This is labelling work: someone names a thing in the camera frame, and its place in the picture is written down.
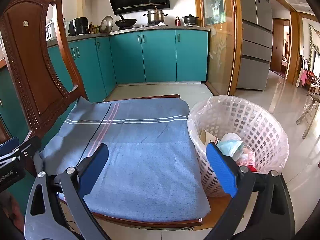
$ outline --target black wok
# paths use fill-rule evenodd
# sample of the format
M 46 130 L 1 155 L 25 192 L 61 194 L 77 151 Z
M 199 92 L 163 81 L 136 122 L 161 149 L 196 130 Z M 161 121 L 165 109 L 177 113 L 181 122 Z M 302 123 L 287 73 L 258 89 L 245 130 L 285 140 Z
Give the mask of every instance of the black wok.
M 136 19 L 124 19 L 122 15 L 120 17 L 121 20 L 115 22 L 119 28 L 131 27 L 137 22 Z

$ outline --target tiled floor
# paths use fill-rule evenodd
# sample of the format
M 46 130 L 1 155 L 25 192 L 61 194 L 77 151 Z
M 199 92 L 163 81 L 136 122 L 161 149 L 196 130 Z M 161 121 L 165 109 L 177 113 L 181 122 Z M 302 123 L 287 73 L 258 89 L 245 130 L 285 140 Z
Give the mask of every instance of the tiled floor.
M 108 100 L 137 97 L 179 94 L 190 109 L 199 101 L 206 100 L 212 94 L 204 84 L 156 84 L 132 85 L 115 88 Z M 288 135 L 290 155 L 283 169 L 283 176 L 290 192 L 295 216 L 296 232 L 301 228 L 313 211 L 320 197 L 320 115 L 317 114 L 311 130 L 305 140 L 302 134 L 307 127 L 305 122 L 296 125 L 295 121 L 308 105 L 306 90 L 287 84 L 273 72 L 269 72 L 267 87 L 264 91 L 237 90 L 236 96 L 252 101 L 267 111 L 281 123 Z M 236 232 L 242 231 L 250 217 L 257 194 L 252 194 L 244 218 Z M 66 206 L 63 207 L 68 220 L 72 216 Z M 161 231 L 126 228 L 99 220 L 104 230 L 114 240 L 200 240 L 208 234 L 201 231 Z

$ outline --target white plastic basket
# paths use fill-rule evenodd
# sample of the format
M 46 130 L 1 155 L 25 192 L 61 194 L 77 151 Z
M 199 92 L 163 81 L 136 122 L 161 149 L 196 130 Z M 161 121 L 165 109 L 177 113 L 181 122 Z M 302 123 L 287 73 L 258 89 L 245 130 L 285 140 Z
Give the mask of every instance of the white plastic basket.
M 236 133 L 256 153 L 256 170 L 268 174 L 281 173 L 289 155 L 286 133 L 279 122 L 265 109 L 234 96 L 213 96 L 199 102 L 190 111 L 188 130 L 200 166 L 201 181 L 207 196 L 226 195 L 206 157 L 206 147 L 199 135 L 206 130 L 221 139 L 226 133 Z
M 63 21 L 63 25 L 64 25 L 64 30 L 65 30 L 66 34 L 68 35 L 70 21 Z M 52 38 L 55 38 L 56 36 L 57 35 L 56 35 L 56 31 L 55 31 L 55 28 L 53 25 L 53 21 L 51 21 L 45 25 L 45 40 L 48 41 Z

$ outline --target refrigerator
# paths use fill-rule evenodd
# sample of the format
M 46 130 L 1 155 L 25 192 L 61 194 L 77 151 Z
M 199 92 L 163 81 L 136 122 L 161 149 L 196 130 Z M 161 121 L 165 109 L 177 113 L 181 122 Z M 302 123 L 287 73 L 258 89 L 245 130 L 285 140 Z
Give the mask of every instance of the refrigerator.
M 270 0 L 241 0 L 243 43 L 237 88 L 264 90 L 272 54 Z

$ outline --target kitchen countertop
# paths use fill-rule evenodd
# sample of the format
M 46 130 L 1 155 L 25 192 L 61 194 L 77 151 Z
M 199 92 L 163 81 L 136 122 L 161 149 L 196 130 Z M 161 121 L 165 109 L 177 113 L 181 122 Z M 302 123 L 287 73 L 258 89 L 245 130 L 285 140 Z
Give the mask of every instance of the kitchen countertop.
M 167 26 L 167 25 L 166 26 L 149 26 L 149 27 L 137 27 L 137 28 L 132 28 L 132 29 L 115 31 L 115 32 L 111 32 L 109 34 L 98 33 L 98 34 L 83 34 L 83 35 L 77 35 L 77 36 L 68 36 L 67 40 L 68 40 L 68 42 L 72 42 L 72 41 L 79 41 L 79 40 L 90 39 L 90 38 L 118 35 L 118 34 L 122 34 L 122 33 L 141 32 L 141 31 L 149 31 L 149 30 L 176 30 L 176 29 L 207 31 L 207 32 L 210 31 L 209 28 L 199 27 L 199 26 Z M 52 47 L 57 44 L 58 44 L 57 39 L 52 39 L 52 40 L 47 41 L 47 47 Z

